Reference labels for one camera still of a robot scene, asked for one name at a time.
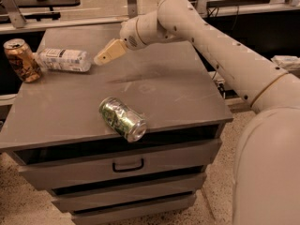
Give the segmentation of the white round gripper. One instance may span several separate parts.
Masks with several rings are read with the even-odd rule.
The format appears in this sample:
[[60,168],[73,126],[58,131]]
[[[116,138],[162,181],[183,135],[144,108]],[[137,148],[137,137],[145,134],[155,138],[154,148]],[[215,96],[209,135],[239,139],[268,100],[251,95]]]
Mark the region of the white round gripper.
[[95,64],[98,66],[107,64],[124,55],[128,48],[132,51],[143,49],[145,44],[139,37],[137,25],[137,17],[122,22],[120,29],[121,39],[113,38],[101,51],[99,51],[94,57]]

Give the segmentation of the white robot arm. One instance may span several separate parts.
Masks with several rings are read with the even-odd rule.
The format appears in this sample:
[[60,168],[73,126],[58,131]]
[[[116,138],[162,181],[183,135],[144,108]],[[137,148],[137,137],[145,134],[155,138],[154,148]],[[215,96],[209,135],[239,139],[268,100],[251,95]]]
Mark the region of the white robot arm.
[[94,61],[155,43],[189,42],[254,112],[236,145],[232,225],[300,225],[300,79],[206,22],[188,0],[121,24]]

